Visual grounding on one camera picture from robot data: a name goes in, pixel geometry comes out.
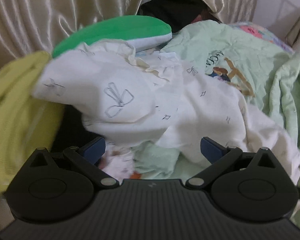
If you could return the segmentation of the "white bow-print blanket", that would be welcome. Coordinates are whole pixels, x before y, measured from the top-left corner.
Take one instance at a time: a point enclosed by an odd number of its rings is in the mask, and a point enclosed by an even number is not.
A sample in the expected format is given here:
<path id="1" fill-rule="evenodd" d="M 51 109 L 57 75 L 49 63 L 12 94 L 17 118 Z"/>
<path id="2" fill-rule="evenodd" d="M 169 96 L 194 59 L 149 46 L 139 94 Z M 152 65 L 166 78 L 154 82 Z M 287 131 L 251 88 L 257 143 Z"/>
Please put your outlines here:
<path id="1" fill-rule="evenodd" d="M 127 42 L 103 40 L 51 60 L 33 96 L 74 106 L 87 130 L 117 146 L 152 141 L 200 166 L 202 137 L 247 152 L 264 146 L 298 181 L 300 150 L 288 133 L 237 88 L 190 70 L 175 53 L 136 57 Z"/>

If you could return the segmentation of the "white orange patterned cloth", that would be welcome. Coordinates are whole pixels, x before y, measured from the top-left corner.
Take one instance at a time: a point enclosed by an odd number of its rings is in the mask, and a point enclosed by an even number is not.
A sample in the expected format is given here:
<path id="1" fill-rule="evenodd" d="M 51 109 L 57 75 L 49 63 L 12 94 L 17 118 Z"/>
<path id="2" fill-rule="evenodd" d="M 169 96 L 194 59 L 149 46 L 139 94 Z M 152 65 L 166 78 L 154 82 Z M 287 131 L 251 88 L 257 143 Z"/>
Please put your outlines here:
<path id="1" fill-rule="evenodd" d="M 106 174 L 121 184 L 134 172 L 134 154 L 130 148 L 116 146 L 113 142 L 106 143 L 106 151 L 98 165 Z"/>

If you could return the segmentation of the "yellow-green cloth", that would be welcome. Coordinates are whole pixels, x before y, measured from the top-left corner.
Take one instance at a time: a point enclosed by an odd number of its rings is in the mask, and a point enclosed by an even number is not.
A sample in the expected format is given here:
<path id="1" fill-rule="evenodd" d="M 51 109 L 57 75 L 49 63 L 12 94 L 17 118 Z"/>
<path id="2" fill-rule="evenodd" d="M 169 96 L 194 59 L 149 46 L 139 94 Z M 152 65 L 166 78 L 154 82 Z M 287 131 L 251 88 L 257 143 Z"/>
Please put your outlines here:
<path id="1" fill-rule="evenodd" d="M 0 70 L 0 194 L 36 148 L 51 148 L 61 125 L 64 105 L 32 97 L 50 59 L 38 51 Z"/>

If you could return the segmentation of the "floral patchwork bedspread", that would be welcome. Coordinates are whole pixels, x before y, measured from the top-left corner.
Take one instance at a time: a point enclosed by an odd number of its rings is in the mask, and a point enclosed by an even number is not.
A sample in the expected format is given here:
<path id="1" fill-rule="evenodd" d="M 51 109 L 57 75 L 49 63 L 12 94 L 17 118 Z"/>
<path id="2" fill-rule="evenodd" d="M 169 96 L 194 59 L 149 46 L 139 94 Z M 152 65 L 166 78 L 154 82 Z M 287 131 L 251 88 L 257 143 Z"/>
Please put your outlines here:
<path id="1" fill-rule="evenodd" d="M 294 54 L 294 50 L 289 45 L 285 44 L 285 42 L 279 39 L 274 33 L 260 25 L 254 24 L 252 22 L 237 22 L 229 24 L 229 26 L 241 29 L 242 31 L 245 31 L 246 33 L 249 33 L 257 38 L 263 39 L 277 45 L 278 47 L 281 47 L 284 51 L 290 54 Z"/>

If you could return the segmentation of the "green and white pillow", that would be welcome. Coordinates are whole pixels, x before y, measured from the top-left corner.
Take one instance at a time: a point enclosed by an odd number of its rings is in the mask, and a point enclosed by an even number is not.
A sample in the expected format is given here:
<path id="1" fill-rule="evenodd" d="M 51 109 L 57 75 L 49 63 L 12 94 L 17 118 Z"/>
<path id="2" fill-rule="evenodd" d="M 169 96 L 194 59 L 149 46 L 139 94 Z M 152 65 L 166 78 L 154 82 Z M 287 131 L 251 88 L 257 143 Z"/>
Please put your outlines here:
<path id="1" fill-rule="evenodd" d="M 154 48 L 172 39 L 169 24 L 151 16 L 126 15 L 94 23 L 71 34 L 60 42 L 52 52 L 52 57 L 77 48 L 85 43 L 92 45 L 102 39 L 124 40 L 136 51 Z"/>

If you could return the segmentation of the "beige satin curtain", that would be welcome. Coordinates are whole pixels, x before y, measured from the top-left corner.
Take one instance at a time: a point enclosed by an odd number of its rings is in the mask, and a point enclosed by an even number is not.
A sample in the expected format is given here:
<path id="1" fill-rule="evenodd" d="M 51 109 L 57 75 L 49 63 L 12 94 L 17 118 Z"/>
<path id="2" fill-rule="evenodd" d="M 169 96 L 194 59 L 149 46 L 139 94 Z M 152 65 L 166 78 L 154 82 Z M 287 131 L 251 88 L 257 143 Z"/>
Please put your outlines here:
<path id="1" fill-rule="evenodd" d="M 0 68 L 38 50 L 52 51 L 71 33 L 134 15 L 142 0 L 0 0 Z M 251 20 L 257 0 L 202 0 L 224 23 Z"/>

